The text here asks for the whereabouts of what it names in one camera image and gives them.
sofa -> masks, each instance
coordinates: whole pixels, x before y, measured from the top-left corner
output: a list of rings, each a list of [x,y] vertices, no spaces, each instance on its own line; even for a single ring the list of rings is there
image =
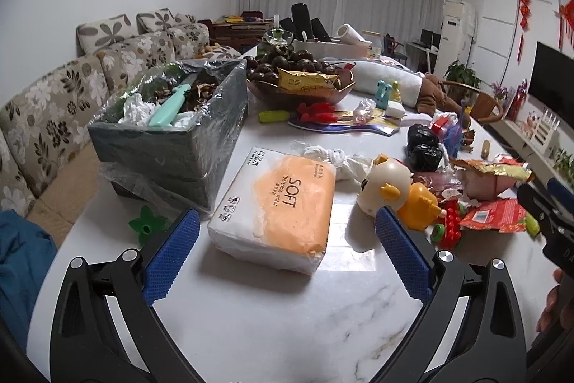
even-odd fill
[[[84,55],[30,84],[0,109],[0,209],[40,225],[59,246],[97,189],[87,125],[114,93],[153,66],[237,57],[208,29],[167,8],[79,25]]]

floral pillow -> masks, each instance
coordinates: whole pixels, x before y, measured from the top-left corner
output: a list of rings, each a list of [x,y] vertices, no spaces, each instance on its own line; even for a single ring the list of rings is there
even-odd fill
[[[200,57],[210,43],[209,30],[203,23],[193,23],[168,30],[177,60]]]
[[[136,37],[138,28],[132,25],[126,14],[122,14],[110,19],[85,23],[78,26],[76,32],[85,54],[93,54],[104,46]]]
[[[173,43],[165,31],[130,38],[98,51],[96,56],[110,93],[138,80],[148,69],[176,60]]]
[[[137,19],[142,28],[150,32],[164,31],[174,27],[176,24],[176,19],[173,18],[173,15],[167,8],[139,13]]]
[[[90,141],[87,124],[108,99],[102,67],[88,55],[59,67],[0,109],[0,127],[32,193]]]
[[[206,52],[203,57],[206,59],[211,59],[212,61],[221,61],[225,59],[236,59],[240,55],[241,54],[239,52],[230,46],[219,46],[213,49],[213,51]]]
[[[195,17],[193,15],[176,14],[174,20],[175,20],[174,27],[182,27],[185,25],[191,25],[192,23],[195,23]]]
[[[13,209],[24,217],[35,200],[0,132],[0,209]]]

yellow duck toy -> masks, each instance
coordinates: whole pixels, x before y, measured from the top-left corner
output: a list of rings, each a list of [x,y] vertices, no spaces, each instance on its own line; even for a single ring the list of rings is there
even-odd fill
[[[406,227],[424,231],[444,215],[444,210],[422,183],[412,181],[409,168],[394,158],[380,154],[361,184],[357,204],[370,216],[375,216],[383,206],[390,206]]]

black tv screen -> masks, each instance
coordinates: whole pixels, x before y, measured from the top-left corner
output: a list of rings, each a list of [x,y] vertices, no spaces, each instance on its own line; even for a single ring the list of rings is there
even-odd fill
[[[574,60],[538,43],[528,93],[574,127]]]

monitor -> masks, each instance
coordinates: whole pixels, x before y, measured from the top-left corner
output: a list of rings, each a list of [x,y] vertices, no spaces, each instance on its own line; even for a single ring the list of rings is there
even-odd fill
[[[421,43],[426,47],[431,47],[433,32],[429,29],[423,29],[421,33]]]
[[[574,127],[574,60],[538,43],[528,93]]]
[[[440,47],[440,39],[442,38],[442,36],[443,35],[441,35],[440,33],[432,34],[432,45],[437,49]]]

